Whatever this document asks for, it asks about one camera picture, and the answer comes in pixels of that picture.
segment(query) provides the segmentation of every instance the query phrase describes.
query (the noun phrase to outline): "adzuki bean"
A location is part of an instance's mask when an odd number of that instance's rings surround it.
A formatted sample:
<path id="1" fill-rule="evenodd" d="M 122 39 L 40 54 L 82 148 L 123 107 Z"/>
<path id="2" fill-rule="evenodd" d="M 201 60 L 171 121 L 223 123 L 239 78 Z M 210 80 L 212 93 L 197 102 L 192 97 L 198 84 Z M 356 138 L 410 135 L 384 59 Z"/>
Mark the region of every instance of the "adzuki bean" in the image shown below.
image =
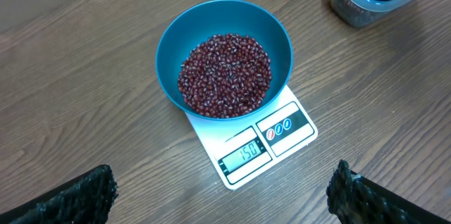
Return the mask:
<path id="1" fill-rule="evenodd" d="M 183 61 L 178 89 L 198 114 L 234 118 L 260 107 L 272 79 L 270 63 L 254 38 L 214 35 Z"/>

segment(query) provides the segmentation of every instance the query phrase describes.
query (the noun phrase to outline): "blue bowl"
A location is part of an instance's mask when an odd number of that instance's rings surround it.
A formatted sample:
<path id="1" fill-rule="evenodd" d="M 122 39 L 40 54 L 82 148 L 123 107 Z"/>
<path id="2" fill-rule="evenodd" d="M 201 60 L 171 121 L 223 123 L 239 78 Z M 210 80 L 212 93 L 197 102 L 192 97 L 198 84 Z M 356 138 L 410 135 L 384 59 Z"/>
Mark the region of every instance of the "blue bowl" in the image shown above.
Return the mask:
<path id="1" fill-rule="evenodd" d="M 178 90 L 180 65 L 190 51 L 217 34 L 238 33 L 254 37 L 271 59 L 273 79 L 260 108 L 236 118 L 209 118 L 190 108 Z M 250 116 L 268 106 L 290 78 L 293 50 L 282 24 L 265 9 L 240 0 L 215 0 L 194 6 L 178 16 L 161 37 L 156 50 L 156 75 L 169 99 L 183 111 L 209 120 Z"/>

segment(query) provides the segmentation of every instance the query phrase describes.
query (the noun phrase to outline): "kitchen scale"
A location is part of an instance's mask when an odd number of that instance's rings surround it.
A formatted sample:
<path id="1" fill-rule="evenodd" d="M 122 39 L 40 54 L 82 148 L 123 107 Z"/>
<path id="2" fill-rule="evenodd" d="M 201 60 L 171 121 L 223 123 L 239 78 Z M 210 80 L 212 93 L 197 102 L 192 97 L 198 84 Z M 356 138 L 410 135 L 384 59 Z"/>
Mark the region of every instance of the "kitchen scale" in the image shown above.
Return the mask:
<path id="1" fill-rule="evenodd" d="M 314 141 L 318 130 L 288 86 L 261 111 L 215 121 L 186 114 L 228 189 L 237 189 Z"/>

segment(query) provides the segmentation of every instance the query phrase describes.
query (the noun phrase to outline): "red button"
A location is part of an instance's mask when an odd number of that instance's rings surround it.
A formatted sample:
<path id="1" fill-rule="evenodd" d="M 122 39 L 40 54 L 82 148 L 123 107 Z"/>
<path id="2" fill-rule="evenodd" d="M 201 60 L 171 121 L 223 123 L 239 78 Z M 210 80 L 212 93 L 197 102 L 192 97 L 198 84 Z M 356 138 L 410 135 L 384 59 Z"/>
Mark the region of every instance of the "red button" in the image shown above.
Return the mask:
<path id="1" fill-rule="evenodd" d="M 276 135 L 276 133 L 274 132 L 273 128 L 266 131 L 266 139 L 267 140 L 273 140 L 275 135 Z"/>

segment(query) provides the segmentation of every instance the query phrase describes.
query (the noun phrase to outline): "wood grain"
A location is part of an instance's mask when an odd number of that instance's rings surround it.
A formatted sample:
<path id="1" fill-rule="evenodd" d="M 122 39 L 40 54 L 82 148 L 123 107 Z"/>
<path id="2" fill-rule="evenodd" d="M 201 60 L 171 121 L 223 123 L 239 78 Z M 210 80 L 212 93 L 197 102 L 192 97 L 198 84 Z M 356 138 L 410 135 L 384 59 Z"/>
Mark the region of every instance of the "wood grain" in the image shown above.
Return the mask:
<path id="1" fill-rule="evenodd" d="M 325 189 L 343 158 L 451 220 L 451 0 L 363 30 L 329 0 L 248 0 L 289 32 L 319 137 L 235 192 L 154 70 L 163 31 L 202 1 L 72 0 L 0 34 L 0 212 L 107 163 L 109 223 L 338 223 Z"/>

